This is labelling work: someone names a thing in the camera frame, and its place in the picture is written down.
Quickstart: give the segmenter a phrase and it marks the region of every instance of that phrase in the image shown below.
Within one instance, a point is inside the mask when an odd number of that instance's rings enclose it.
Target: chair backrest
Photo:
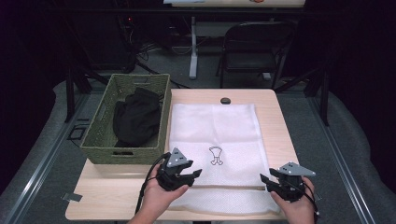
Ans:
[[[292,40],[294,27],[293,23],[287,21],[240,23],[227,31],[223,47],[226,50],[239,50],[246,49],[248,44],[256,43],[255,50],[283,48]]]

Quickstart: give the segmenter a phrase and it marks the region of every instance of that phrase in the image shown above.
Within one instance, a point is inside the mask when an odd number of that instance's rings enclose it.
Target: black chair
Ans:
[[[244,22],[231,27],[224,36],[219,61],[220,87],[227,73],[270,73],[274,88],[277,73],[294,34],[288,21]]]

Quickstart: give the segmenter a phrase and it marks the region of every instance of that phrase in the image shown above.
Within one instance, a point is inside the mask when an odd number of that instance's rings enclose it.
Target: folded white fabric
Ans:
[[[268,192],[248,190],[264,186],[260,174],[270,176],[254,105],[173,105],[169,148],[175,147],[193,161],[182,174],[202,169],[194,186],[210,188],[189,189],[171,208],[219,214],[279,211]]]

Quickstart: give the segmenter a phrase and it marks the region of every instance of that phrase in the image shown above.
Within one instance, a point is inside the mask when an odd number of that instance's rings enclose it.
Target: wicker basket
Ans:
[[[169,75],[112,75],[81,149],[94,164],[152,164],[164,153],[172,92]],[[140,147],[114,147],[114,107],[117,101],[144,88],[163,95],[159,133]]]

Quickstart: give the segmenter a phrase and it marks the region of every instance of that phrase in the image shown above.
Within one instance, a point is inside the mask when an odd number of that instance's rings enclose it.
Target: black garment in basket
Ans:
[[[116,102],[113,131],[119,138],[115,147],[139,147],[160,130],[160,96],[136,88],[125,102]]]

